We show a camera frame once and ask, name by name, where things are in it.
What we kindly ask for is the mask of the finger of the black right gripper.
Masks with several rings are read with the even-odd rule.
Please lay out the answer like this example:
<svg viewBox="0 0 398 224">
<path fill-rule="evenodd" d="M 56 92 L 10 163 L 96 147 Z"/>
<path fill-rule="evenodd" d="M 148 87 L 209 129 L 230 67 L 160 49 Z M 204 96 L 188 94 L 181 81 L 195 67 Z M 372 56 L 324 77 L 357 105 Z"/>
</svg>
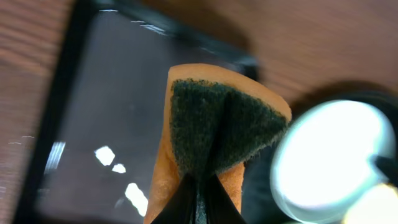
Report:
<svg viewBox="0 0 398 224">
<path fill-rule="evenodd" d="M 397 162 L 390 158 L 377 156 L 375 165 L 388 178 L 389 183 L 397 187 Z"/>
</svg>

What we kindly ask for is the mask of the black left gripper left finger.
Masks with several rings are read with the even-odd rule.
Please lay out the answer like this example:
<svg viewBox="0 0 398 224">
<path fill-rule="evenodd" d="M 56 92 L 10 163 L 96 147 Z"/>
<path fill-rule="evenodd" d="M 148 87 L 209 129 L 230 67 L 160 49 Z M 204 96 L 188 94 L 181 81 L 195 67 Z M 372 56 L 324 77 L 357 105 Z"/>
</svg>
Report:
<svg viewBox="0 0 398 224">
<path fill-rule="evenodd" d="M 151 224 L 193 224 L 197 207 L 195 178 L 185 174 L 176 192 Z"/>
</svg>

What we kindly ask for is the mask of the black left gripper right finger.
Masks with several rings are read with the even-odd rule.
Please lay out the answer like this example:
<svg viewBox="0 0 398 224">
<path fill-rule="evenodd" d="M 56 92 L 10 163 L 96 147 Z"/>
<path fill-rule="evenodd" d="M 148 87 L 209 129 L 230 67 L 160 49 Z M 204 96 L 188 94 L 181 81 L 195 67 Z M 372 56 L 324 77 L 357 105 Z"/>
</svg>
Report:
<svg viewBox="0 0 398 224">
<path fill-rule="evenodd" d="M 217 175 L 206 181 L 205 205 L 207 224 L 246 224 Z"/>
</svg>

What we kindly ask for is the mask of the yellow plate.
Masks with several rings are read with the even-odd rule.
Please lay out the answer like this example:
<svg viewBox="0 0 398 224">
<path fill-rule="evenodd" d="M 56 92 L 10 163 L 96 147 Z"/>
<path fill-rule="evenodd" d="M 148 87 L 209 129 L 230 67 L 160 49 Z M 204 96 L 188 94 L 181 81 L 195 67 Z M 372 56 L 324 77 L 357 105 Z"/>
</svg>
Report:
<svg viewBox="0 0 398 224">
<path fill-rule="evenodd" d="M 397 224 L 397 188 L 379 184 L 346 213 L 343 224 Z"/>
</svg>

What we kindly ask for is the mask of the light green plate top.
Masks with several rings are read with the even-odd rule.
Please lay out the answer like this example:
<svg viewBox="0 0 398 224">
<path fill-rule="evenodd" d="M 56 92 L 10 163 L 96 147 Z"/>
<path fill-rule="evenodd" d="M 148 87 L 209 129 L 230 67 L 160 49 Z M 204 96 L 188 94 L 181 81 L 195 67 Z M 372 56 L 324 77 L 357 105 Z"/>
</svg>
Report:
<svg viewBox="0 0 398 224">
<path fill-rule="evenodd" d="M 358 100 L 310 108 L 289 127 L 271 162 L 271 194 L 300 223 L 337 223 L 360 198 L 390 181 L 378 167 L 397 157 L 393 119 Z"/>
</svg>

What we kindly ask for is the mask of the orange green scrub sponge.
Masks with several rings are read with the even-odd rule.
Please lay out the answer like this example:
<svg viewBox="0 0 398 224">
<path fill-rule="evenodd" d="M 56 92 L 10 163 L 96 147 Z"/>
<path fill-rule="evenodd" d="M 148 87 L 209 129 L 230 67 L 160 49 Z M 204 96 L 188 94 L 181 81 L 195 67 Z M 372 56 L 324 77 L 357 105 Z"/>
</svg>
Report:
<svg viewBox="0 0 398 224">
<path fill-rule="evenodd" d="M 244 163 L 278 140 L 291 118 L 281 96 L 242 74 L 204 63 L 171 67 L 144 221 L 156 218 L 185 174 L 197 184 L 194 223 L 206 223 L 205 185 L 213 175 L 241 214 Z"/>
</svg>

